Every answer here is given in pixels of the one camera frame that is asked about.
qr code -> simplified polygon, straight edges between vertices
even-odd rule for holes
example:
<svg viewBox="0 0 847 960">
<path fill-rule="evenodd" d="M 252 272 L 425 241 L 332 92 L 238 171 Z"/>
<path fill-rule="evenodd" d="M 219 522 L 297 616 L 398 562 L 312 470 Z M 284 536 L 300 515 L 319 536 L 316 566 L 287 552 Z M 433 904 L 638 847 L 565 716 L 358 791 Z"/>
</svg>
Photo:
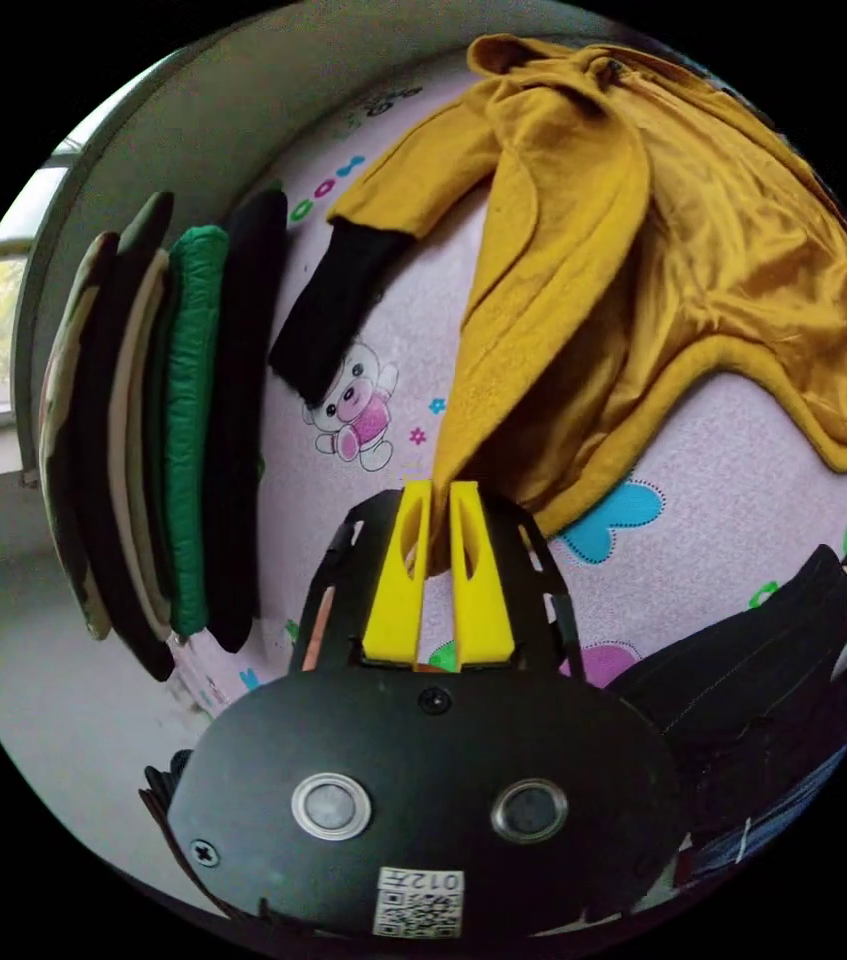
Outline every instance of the qr code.
<svg viewBox="0 0 847 960">
<path fill-rule="evenodd" d="M 463 894 L 381 890 L 373 932 L 383 937 L 439 939 L 458 937 L 463 923 Z"/>
</svg>

mustard yellow jacket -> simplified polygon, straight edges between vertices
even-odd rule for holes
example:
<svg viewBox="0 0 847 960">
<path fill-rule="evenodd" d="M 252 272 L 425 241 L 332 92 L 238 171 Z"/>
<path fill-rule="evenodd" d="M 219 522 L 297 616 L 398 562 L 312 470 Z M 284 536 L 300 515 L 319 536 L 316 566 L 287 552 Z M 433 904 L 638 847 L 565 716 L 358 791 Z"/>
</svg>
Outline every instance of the mustard yellow jacket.
<svg viewBox="0 0 847 960">
<path fill-rule="evenodd" d="M 847 223 L 809 166 L 732 97 L 635 50 L 503 35 L 468 58 L 485 79 L 328 216 L 422 239 L 492 177 L 435 529 L 466 477 L 558 532 L 716 370 L 765 387 L 847 471 Z"/>
</svg>

